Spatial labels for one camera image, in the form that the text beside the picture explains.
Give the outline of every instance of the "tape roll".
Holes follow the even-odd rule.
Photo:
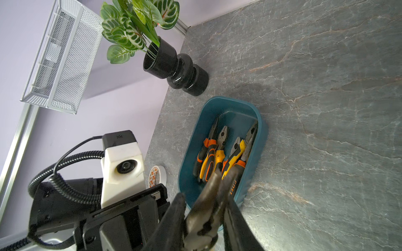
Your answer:
[[[148,188],[156,186],[158,184],[163,184],[166,186],[166,170],[161,165],[154,166],[148,178]]]

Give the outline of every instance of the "metal rail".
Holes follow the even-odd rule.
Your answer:
[[[3,219],[8,199],[11,194],[12,186],[15,182],[18,169],[21,164],[29,137],[31,135],[39,107],[31,104],[25,104],[17,131],[12,140],[10,150],[4,163],[0,175],[0,223]]]
[[[180,19],[177,19],[174,28],[183,36],[186,36],[187,30],[189,29]]]

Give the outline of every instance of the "circular lens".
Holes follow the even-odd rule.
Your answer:
[[[136,166],[137,162],[133,159],[129,159],[118,164],[116,169],[118,173],[125,174],[131,172]]]

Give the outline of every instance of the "white plastic housing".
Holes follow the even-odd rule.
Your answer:
[[[117,165],[129,159],[137,162],[136,167],[129,173],[118,173]],[[102,208],[145,190],[144,160],[137,142],[107,148],[105,157],[101,159],[101,165],[103,187],[100,205]]]

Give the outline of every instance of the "stone countertop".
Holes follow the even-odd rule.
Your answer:
[[[203,104],[237,98],[269,126],[241,207],[266,250],[402,249],[402,1],[262,0],[191,27],[181,52],[210,81],[170,88],[152,137],[171,200]]]

